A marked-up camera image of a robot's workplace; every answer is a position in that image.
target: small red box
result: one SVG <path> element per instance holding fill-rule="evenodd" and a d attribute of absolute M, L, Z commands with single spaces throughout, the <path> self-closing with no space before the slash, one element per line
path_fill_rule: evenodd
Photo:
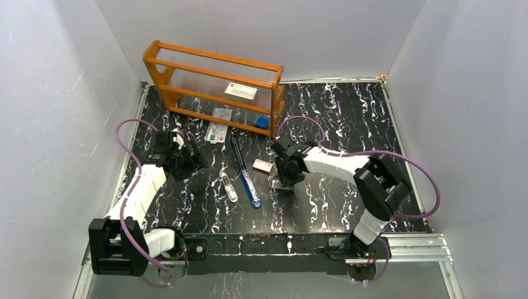
<path fill-rule="evenodd" d="M 253 163 L 253 170 L 259 171 L 267 175 L 270 175 L 272 167 L 273 167 L 273 164 L 264 162 L 259 159 L 256 159 L 255 162 Z"/>

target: white wall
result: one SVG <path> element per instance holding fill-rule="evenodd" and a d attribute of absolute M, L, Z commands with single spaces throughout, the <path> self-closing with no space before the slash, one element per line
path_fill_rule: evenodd
<path fill-rule="evenodd" d="M 427 1 L 388 76 L 466 298 L 526 298 L 528 2 Z M 420 177 L 429 206 L 432 193 Z"/>
<path fill-rule="evenodd" d="M 140 80 L 153 40 L 285 66 L 283 80 L 386 74 L 425 0 L 96 0 Z"/>
<path fill-rule="evenodd" d="M 93 0 L 0 7 L 0 297 L 71 298 L 139 80 Z"/>

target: white label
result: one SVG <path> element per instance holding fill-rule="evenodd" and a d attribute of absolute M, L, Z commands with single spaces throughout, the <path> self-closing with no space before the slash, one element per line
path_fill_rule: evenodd
<path fill-rule="evenodd" d="M 215 108 L 213 111 L 213 116 L 216 118 L 221 118 L 223 120 L 231 119 L 231 110 L 223 108 Z M 207 128 L 207 134 L 205 139 L 211 143 L 221 142 L 224 143 L 225 136 L 227 134 L 227 128 L 229 126 L 222 125 L 220 123 L 210 122 L 209 127 Z"/>
<path fill-rule="evenodd" d="M 235 95 L 237 97 L 245 98 L 249 100 L 249 103 L 252 103 L 255 99 L 255 94 L 257 93 L 257 89 L 237 83 L 230 82 L 227 88 L 225 89 L 225 93 L 228 95 Z"/>

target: orange wooden rack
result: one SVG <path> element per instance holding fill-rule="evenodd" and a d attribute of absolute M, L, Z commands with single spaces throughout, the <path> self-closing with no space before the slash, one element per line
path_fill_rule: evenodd
<path fill-rule="evenodd" d="M 190 57 L 191 61 L 189 63 L 186 63 L 183 61 L 184 59 L 163 59 L 162 57 L 158 57 L 158 54 L 160 51 L 164 51 L 164 53 L 171 53 L 169 51 L 174 51 L 175 55 L 182 55 L 184 54 L 190 54 L 193 55 Z M 201 63 L 196 63 L 196 59 L 200 60 L 203 59 L 204 61 Z M 212 69 L 207 68 L 208 61 L 213 60 L 219 60 L 221 62 L 217 62 L 217 64 L 222 64 L 223 68 L 228 68 L 229 64 L 235 64 L 238 66 L 233 66 L 230 69 L 231 74 L 227 74 L 225 72 L 222 72 L 221 70 L 218 70 L 218 67 L 212 67 Z M 248 59 L 242 59 L 238 57 L 232 57 L 229 55 L 223 55 L 223 54 L 217 54 L 212 52 L 207 52 L 203 50 L 197 50 L 197 49 L 191 49 L 187 47 L 182 47 L 179 45 L 172 45 L 172 44 L 166 44 L 163 42 L 160 42 L 159 40 L 155 40 L 150 47 L 148 47 L 147 51 L 143 54 L 143 62 L 145 63 L 146 68 L 148 69 L 148 72 L 150 73 L 150 76 L 152 77 L 152 80 L 154 81 L 154 84 L 158 90 L 159 96 L 161 97 L 161 100 L 165 104 L 165 107 L 172 112 L 181 113 L 185 115 L 189 115 L 191 117 L 197 117 L 202 118 L 209 121 L 214 121 L 216 123 L 225 124 L 228 126 L 234 126 L 236 128 L 241 128 L 243 130 L 252 131 L 255 133 L 267 135 L 267 136 L 274 136 L 275 131 L 277 129 L 277 126 L 279 125 L 280 118 L 282 116 L 283 110 L 284 110 L 284 101 L 282 100 L 282 96 L 284 94 L 284 87 L 280 85 L 280 79 L 283 73 L 284 67 L 282 65 L 272 65 L 272 64 L 265 64 L 263 62 L 256 62 Z M 210 63 L 211 66 L 215 65 L 215 62 L 212 61 Z M 244 69 L 245 71 L 243 74 L 237 75 L 233 74 L 233 69 Z M 261 70 L 266 70 L 271 73 L 272 76 L 271 79 L 267 80 L 255 80 L 254 76 L 247 75 L 252 71 L 252 69 L 255 69 L 256 72 Z M 262 94 L 269 94 L 267 90 L 271 91 L 271 96 L 269 97 L 269 101 L 267 102 L 268 98 L 266 98 L 264 101 L 262 101 L 264 104 L 260 105 L 251 105 L 247 103 L 242 103 L 238 101 L 228 100 L 224 97 L 219 97 L 219 93 L 216 92 L 216 95 L 208 94 L 207 92 L 199 92 L 195 90 L 192 90 L 193 88 L 189 88 L 190 85 L 192 86 L 198 86 L 200 82 L 192 82 L 190 84 L 178 84 L 174 83 L 172 78 L 175 72 L 192 72 L 195 74 L 199 74 L 198 76 L 208 76 L 208 77 L 214 77 L 211 78 L 211 80 L 220 81 L 221 83 L 224 82 L 235 82 L 240 83 L 242 85 L 248 85 L 251 87 L 256 87 L 260 90 L 266 90 L 266 92 L 262 92 Z M 199 113 L 196 111 L 191 111 L 183 108 L 179 108 L 177 106 L 177 103 L 181 97 L 181 95 L 189 95 L 192 97 L 202 98 L 205 100 L 221 103 L 224 105 L 229 105 L 233 107 L 239 107 L 242 109 L 250 110 L 253 112 L 257 112 L 261 115 L 269 115 L 270 117 L 270 124 L 268 125 L 268 128 L 266 130 L 256 128 L 254 126 L 246 125 L 243 123 L 239 123 L 232 120 L 223 120 L 221 118 L 213 117 L 212 115 Z"/>

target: black and white marble pattern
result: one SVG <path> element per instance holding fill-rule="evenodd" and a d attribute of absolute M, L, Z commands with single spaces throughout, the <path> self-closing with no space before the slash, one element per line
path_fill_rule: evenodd
<path fill-rule="evenodd" d="M 191 99 L 198 109 L 206 109 L 208 101 Z M 283 119 L 291 115 L 306 115 L 320 122 L 326 130 L 323 145 L 332 150 L 389 150 L 400 152 L 387 104 L 380 83 L 304 83 L 285 85 L 286 103 Z M 233 108 L 233 114 L 244 112 Z M 159 130 L 179 127 L 186 138 L 195 139 L 210 168 L 202 169 L 182 182 L 171 178 L 158 192 L 149 208 L 145 226 L 151 230 L 159 225 L 178 225 L 184 232 L 195 233 L 270 233 L 270 232 L 345 232 L 352 230 L 363 213 L 364 206 L 354 185 L 321 174 L 307 174 L 293 191 L 268 188 L 267 176 L 250 172 L 260 191 L 263 204 L 251 207 L 239 178 L 235 156 L 228 143 L 205 141 L 208 121 L 168 112 L 154 87 L 151 87 L 141 116 Z M 314 124 L 295 121 L 285 126 L 284 133 L 305 142 L 321 138 Z M 239 136 L 240 146 L 249 168 L 255 159 L 273 162 L 272 139 L 256 133 L 229 128 L 228 137 Z M 139 125 L 133 152 L 140 159 L 148 153 L 153 131 Z M 129 161 L 123 187 L 130 182 L 135 168 Z M 226 172 L 238 193 L 238 202 L 231 203 L 220 182 L 220 172 Z M 412 197 L 403 207 L 404 214 L 418 214 Z M 390 226 L 395 232 L 428 232 L 422 221 L 397 220 Z"/>

